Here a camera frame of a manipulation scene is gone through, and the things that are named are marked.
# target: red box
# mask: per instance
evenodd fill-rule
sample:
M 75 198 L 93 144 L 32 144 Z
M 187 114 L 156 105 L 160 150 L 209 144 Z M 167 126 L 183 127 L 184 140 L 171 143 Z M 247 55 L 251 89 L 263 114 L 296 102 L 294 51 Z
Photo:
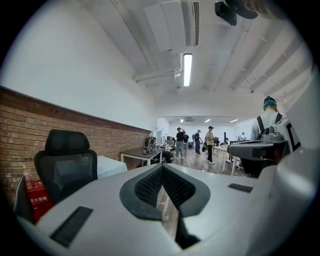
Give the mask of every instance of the red box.
M 37 222 L 53 206 L 53 203 L 40 180 L 28 180 L 26 186 L 33 206 L 33 218 Z

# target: black cap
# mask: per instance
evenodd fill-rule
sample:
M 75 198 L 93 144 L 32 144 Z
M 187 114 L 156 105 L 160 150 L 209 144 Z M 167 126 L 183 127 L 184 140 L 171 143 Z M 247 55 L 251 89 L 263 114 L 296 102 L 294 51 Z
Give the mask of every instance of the black cap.
M 268 100 L 271 100 L 271 101 L 276 102 L 276 100 L 275 100 L 274 98 L 268 96 L 268 97 L 266 97 L 266 98 L 264 99 L 263 103 L 265 103 L 265 102 L 268 101 Z

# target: brick wall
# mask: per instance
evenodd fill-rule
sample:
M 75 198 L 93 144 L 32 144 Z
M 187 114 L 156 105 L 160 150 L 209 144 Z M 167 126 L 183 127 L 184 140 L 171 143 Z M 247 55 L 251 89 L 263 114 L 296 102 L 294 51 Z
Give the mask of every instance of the brick wall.
M 98 156 L 120 161 L 120 151 L 141 147 L 150 131 L 106 121 L 0 88 L 0 185 L 14 201 L 23 166 L 32 180 L 39 177 L 34 156 L 45 149 L 51 129 L 83 132 Z M 128 170 L 141 164 L 125 157 Z

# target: white tablecloth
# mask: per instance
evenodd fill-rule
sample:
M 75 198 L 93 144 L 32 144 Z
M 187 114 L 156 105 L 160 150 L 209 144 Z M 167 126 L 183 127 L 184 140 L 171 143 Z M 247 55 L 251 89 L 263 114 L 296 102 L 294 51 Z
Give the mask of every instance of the white tablecloth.
M 102 179 L 126 171 L 127 166 L 124 162 L 116 161 L 102 155 L 99 155 L 97 157 L 98 179 Z

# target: fluorescent light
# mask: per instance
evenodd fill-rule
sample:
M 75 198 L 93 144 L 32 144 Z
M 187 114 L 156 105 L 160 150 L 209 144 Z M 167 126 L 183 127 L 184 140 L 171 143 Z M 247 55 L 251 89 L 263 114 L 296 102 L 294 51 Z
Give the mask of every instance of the fluorescent light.
M 184 58 L 184 78 L 183 86 L 189 86 L 191 76 L 192 54 L 185 54 Z

